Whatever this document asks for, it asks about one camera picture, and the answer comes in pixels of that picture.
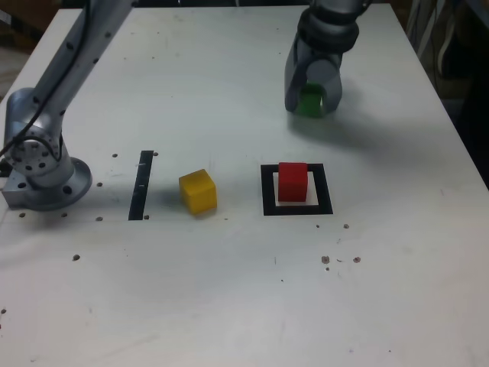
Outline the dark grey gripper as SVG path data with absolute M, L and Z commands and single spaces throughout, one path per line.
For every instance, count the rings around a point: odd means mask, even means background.
M 306 62 L 312 62 L 306 72 Z M 342 54 L 312 49 L 299 36 L 295 36 L 284 71 L 284 105 L 295 112 L 299 105 L 300 90 L 308 81 L 321 92 L 320 113 L 328 114 L 338 108 L 342 98 L 340 67 Z

